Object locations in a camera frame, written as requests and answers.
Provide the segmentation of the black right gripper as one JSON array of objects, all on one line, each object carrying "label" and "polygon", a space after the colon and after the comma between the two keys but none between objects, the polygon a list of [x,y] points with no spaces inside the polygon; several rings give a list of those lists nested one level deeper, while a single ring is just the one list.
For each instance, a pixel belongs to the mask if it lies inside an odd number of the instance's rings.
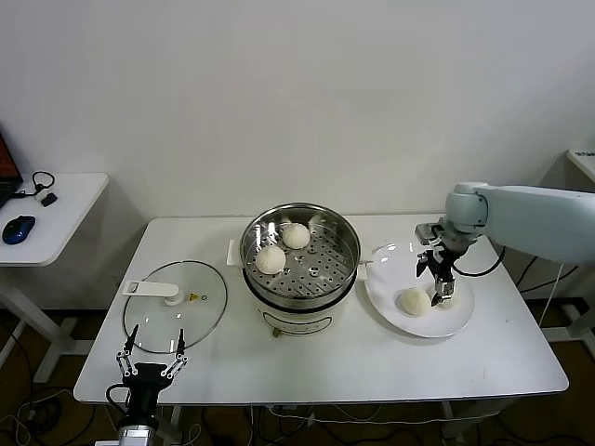
[{"label": "black right gripper", "polygon": [[426,268],[434,278],[434,294],[431,305],[436,307],[449,301],[455,292],[452,270],[455,262],[465,254],[460,247],[450,249],[442,241],[430,244],[427,252],[417,255],[416,276],[420,277]]}]

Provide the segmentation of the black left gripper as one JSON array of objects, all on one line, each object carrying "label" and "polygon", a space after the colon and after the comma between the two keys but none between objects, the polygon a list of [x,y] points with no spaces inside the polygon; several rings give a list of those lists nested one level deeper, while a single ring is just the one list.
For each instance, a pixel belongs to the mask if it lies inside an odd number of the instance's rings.
[{"label": "black left gripper", "polygon": [[188,357],[185,355],[184,329],[180,328],[175,359],[169,365],[138,363],[135,367],[130,361],[130,355],[135,346],[138,330],[139,326],[136,324],[115,358],[122,377],[130,377],[128,415],[132,418],[149,419],[155,415],[160,392],[168,387],[168,378],[177,376],[187,364]]}]

